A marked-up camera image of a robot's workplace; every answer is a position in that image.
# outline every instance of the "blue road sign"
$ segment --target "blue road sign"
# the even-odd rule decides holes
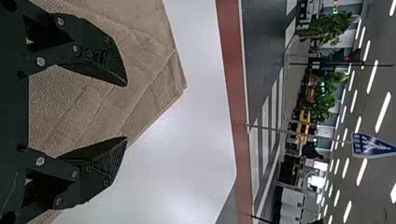
[[[353,133],[352,153],[358,158],[381,158],[396,155],[396,147],[365,133]]]

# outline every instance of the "pole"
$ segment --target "pole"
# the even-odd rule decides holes
[[[368,66],[368,67],[395,67],[396,64],[391,64],[391,63],[380,63],[380,64],[373,64],[373,63],[364,63],[364,62],[358,62],[358,63],[348,63],[348,62],[334,62],[334,63],[325,63],[325,65],[334,65],[334,66],[349,66],[351,64],[352,67],[359,67],[359,66]],[[309,63],[289,63],[289,65],[303,65],[303,66],[308,66]]]
[[[249,216],[252,217],[252,218],[258,219],[258,220],[260,220],[262,222],[266,222],[266,223],[269,223],[269,224],[276,224],[275,222],[267,220],[267,219],[264,219],[262,217],[256,217],[256,216],[253,216],[253,215],[249,215]]]
[[[306,122],[302,120],[288,119],[289,123],[301,123],[301,124],[312,124],[312,122]]]
[[[300,136],[307,136],[307,137],[313,137],[313,138],[320,138],[320,139],[325,139],[325,140],[334,141],[334,142],[339,142],[339,143],[352,144],[351,141],[337,140],[337,139],[334,139],[334,138],[324,137],[324,136],[314,135],[314,134],[309,134],[309,133],[297,133],[297,132],[292,132],[292,131],[286,131],[286,130],[280,130],[280,129],[273,129],[273,128],[269,128],[269,127],[262,127],[262,126],[251,125],[251,124],[246,124],[246,126],[248,126],[248,127],[250,127],[250,128],[257,128],[257,129],[262,129],[262,130],[273,131],[273,132],[277,132],[277,133],[287,133],[287,134],[293,134],[293,135],[300,135]]]

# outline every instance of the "beige fabric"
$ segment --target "beige fabric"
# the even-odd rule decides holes
[[[130,144],[186,89],[162,0],[33,0],[85,18],[113,36],[126,88],[53,66],[30,78],[30,147],[57,157],[108,138]],[[51,223],[50,211],[31,223]]]

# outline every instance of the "yellow vehicle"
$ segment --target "yellow vehicle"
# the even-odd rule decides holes
[[[291,128],[293,131],[296,133],[309,133],[309,127],[311,126],[311,112],[301,110],[300,111],[300,116],[298,118],[299,123],[297,124],[291,124]],[[308,136],[306,135],[294,135],[294,134],[289,134],[288,138],[286,140],[286,148],[291,149],[291,150],[296,150],[298,155],[301,155],[300,149],[305,146],[306,142],[308,140]]]
[[[309,127],[311,126],[311,111],[304,111],[302,110],[300,113],[300,123],[297,125],[297,133],[305,133],[308,134]],[[300,144],[305,146],[308,136],[300,135]]]

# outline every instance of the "bolt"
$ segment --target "bolt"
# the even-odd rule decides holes
[[[37,58],[37,65],[40,66],[40,67],[46,65],[46,60],[43,57],[38,57]]]
[[[92,51],[90,51],[90,50],[87,49],[87,51],[86,51],[85,53],[87,54],[87,57],[88,57],[88,58],[91,58],[91,57],[92,57]]]
[[[85,167],[85,173],[89,173],[91,170],[92,170],[92,168],[91,168],[90,165],[87,165],[87,166]]]
[[[42,166],[42,165],[44,165],[44,162],[46,162],[46,159],[44,159],[44,157],[39,157],[39,158],[37,158],[37,160],[35,161],[35,165],[36,165],[36,166]]]
[[[74,171],[72,177],[73,179],[76,179],[78,177],[78,171]]]
[[[23,71],[19,71],[17,73],[17,76],[18,76],[19,79],[22,79],[22,80],[27,78],[26,73],[24,73]]]
[[[62,197],[59,197],[59,198],[56,199],[55,205],[56,205],[56,206],[60,206],[60,205],[62,204],[63,201],[64,201],[64,200],[62,199]]]
[[[25,151],[27,150],[27,146],[24,145],[24,144],[19,144],[19,145],[17,146],[17,150],[18,150],[19,152],[25,152]]]
[[[74,51],[75,53],[78,52],[78,46],[77,46],[77,45],[73,45],[73,51]]]
[[[108,180],[105,180],[105,182],[103,182],[103,187],[105,187],[105,188],[108,187]]]
[[[63,26],[64,25],[64,19],[58,17],[58,24]]]

